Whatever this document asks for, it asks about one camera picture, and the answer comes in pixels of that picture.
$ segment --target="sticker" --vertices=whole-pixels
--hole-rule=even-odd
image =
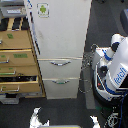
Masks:
[[[42,4],[37,4],[38,8],[38,15],[39,17],[49,17],[49,5],[42,3]]]
[[[120,87],[122,82],[126,78],[127,74],[128,74],[127,68],[123,64],[119,64],[112,78],[112,81],[115,84],[115,86]]]
[[[28,58],[27,54],[13,54],[14,58]]]
[[[1,55],[1,58],[6,58],[6,56],[5,55]]]
[[[9,70],[13,69],[13,68],[8,68]]]
[[[13,39],[13,35],[12,34],[7,34],[9,39]]]

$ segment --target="wooden cabinet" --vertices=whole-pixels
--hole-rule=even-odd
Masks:
[[[30,31],[12,31],[13,21],[10,18],[8,29],[0,31],[0,94],[45,97]]]

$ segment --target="cabinet door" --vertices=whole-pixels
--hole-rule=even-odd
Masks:
[[[0,66],[35,65],[32,50],[0,50]]]
[[[80,77],[82,59],[38,61],[42,78]]]
[[[43,80],[47,99],[77,98],[79,79]]]
[[[0,49],[31,48],[27,31],[0,32]]]
[[[46,3],[44,6],[49,10],[47,18],[40,15],[41,3]],[[33,0],[31,4],[34,5],[32,15],[41,53],[39,55],[37,52],[37,57],[49,59],[82,56],[91,0]]]

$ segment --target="blue label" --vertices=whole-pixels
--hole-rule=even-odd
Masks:
[[[125,77],[126,70],[124,68],[120,68],[120,72],[117,74],[117,77],[114,78],[114,81],[119,85],[122,79]]]
[[[28,6],[30,6],[32,8],[31,1],[30,0],[27,0],[27,1],[28,1]]]

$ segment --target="cabinet drawer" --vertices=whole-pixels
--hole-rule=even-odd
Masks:
[[[38,79],[27,82],[0,82],[0,93],[27,93],[39,92]]]
[[[0,50],[0,66],[34,65],[31,49]]]
[[[82,59],[38,61],[42,78],[80,77]]]
[[[0,67],[0,77],[36,76],[36,75],[38,75],[36,65]]]
[[[43,80],[47,99],[77,98],[79,79]]]
[[[27,31],[3,31],[0,32],[0,49],[31,48]]]

